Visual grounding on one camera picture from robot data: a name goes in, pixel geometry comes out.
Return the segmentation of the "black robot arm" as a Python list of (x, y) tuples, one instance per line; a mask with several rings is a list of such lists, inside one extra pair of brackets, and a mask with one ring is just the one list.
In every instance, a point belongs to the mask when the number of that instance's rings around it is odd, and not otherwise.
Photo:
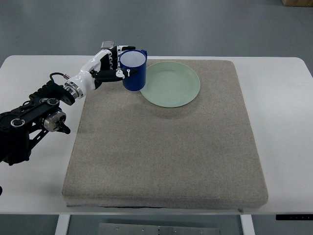
[(21, 106), (0, 115), (0, 160), (8, 165), (28, 161), (32, 149), (48, 132), (70, 133), (66, 126), (66, 114), (60, 102), (74, 104), (79, 97), (77, 88), (69, 81), (64, 85), (50, 80), (29, 96)]

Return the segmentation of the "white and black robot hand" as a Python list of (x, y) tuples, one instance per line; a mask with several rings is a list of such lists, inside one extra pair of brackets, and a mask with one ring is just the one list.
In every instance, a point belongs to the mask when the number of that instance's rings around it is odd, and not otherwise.
[(92, 57), (80, 72), (68, 79), (66, 90), (71, 91), (74, 98), (82, 98), (91, 90), (97, 89), (102, 83), (122, 81), (126, 73), (120, 67), (120, 55), (134, 46), (114, 46), (101, 49)]

